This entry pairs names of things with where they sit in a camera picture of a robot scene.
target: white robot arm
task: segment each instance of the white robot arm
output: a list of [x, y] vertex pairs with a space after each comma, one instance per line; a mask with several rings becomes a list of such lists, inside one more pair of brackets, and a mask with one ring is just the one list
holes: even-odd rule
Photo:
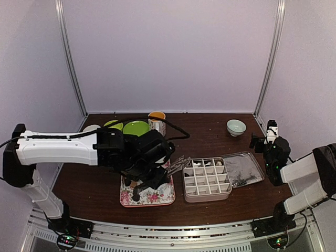
[[296, 213], [322, 203], [336, 193], [336, 144], [315, 148], [312, 153], [287, 165], [290, 147], [278, 134], [274, 120], [267, 124], [265, 138], [252, 135], [250, 148], [263, 153], [266, 173], [274, 186], [291, 183], [317, 173], [319, 178], [302, 192], [276, 205], [270, 225], [273, 230], [285, 230]]
[[[97, 143], [96, 134], [84, 136], [71, 141], [65, 139], [29, 139], [32, 135], [41, 133], [26, 130], [18, 139], [17, 157], [21, 165], [34, 165], [37, 163], [81, 163], [97, 165], [97, 150], [93, 145]], [[48, 135], [75, 135], [75, 133], [48, 134]], [[33, 171], [33, 184], [28, 183], [21, 189], [36, 203], [49, 219], [62, 218], [64, 213], [63, 202], [46, 185], [38, 170]]]
[[[163, 121], [185, 135], [170, 140], [190, 137], [184, 130]], [[110, 167], [125, 177], [126, 184], [142, 181], [134, 188], [135, 198], [145, 188], [156, 189], [170, 181], [170, 174], [161, 165], [175, 151], [173, 143], [167, 142], [156, 130], [142, 136], [124, 135], [117, 129], [108, 128], [111, 125], [85, 133], [44, 134], [28, 131], [24, 124], [18, 124], [12, 139], [1, 145], [7, 144], [3, 156], [4, 180], [26, 192], [45, 212], [50, 229], [89, 238], [93, 224], [70, 218], [69, 206], [57, 198], [42, 180], [36, 170], [37, 163], [81, 163]]]

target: green bowl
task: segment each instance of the green bowl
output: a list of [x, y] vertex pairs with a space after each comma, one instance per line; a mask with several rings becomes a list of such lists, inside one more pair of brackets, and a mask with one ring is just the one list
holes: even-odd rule
[[128, 135], [137, 135], [138, 137], [144, 135], [150, 130], [148, 123], [144, 121], [129, 122], [124, 126], [122, 133]]
[[[104, 126], [109, 125], [109, 124], [111, 124], [113, 122], [117, 122], [117, 121], [118, 120], [108, 121], [107, 123], [104, 124]], [[121, 123], [115, 124], [115, 125], [113, 125], [113, 126], [111, 126], [109, 128], [114, 128], [114, 129], [118, 129], [118, 130], [122, 131], [123, 126], [124, 126], [124, 124], [121, 122]]]

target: floral tray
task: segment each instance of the floral tray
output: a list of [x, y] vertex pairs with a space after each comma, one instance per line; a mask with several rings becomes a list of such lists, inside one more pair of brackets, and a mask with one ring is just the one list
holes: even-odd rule
[[148, 188], [140, 193], [140, 200], [135, 202], [132, 199], [133, 189], [141, 182], [132, 182], [130, 186], [125, 186], [124, 177], [121, 177], [120, 203], [124, 207], [141, 206], [164, 206], [175, 201], [175, 190], [173, 177], [169, 183], [162, 184], [157, 190]]

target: white panel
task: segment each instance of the white panel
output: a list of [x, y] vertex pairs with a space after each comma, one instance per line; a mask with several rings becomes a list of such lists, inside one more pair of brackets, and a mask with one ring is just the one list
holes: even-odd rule
[[[287, 0], [282, 38], [262, 107], [289, 141], [292, 158], [336, 142], [336, 1]], [[300, 180], [304, 188], [311, 179]], [[327, 251], [334, 252], [336, 204], [315, 209]]]
[[[66, 67], [54, 0], [2, 0], [0, 24], [0, 143], [11, 137], [17, 123], [34, 131], [76, 131], [82, 117]], [[40, 171], [50, 185], [56, 164], [42, 164]], [[21, 190], [0, 181], [1, 251], [18, 251], [32, 206]]]
[[89, 112], [252, 112], [277, 0], [64, 0]]

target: brown tabletop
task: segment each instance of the brown tabletop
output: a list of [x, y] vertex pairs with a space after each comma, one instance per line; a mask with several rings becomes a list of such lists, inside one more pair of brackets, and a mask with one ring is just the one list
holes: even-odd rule
[[[104, 125], [109, 120], [144, 114], [93, 114], [84, 127]], [[246, 132], [232, 137], [226, 130], [230, 119], [242, 120]], [[167, 120], [191, 134], [188, 140], [176, 140], [172, 161], [181, 155], [191, 158], [211, 158], [250, 150], [252, 132], [262, 132], [251, 114], [168, 114]], [[167, 136], [180, 133], [167, 127]], [[254, 154], [265, 169], [261, 154]], [[273, 214], [276, 203], [291, 196], [287, 185], [274, 187], [267, 178], [259, 183], [232, 190], [224, 201], [187, 203], [183, 195], [181, 172], [173, 175], [176, 200], [169, 206], [125, 208], [119, 202], [120, 175], [108, 168], [81, 164], [65, 164], [59, 174], [54, 193], [70, 205], [74, 217], [101, 222], [186, 226], [244, 221]]]

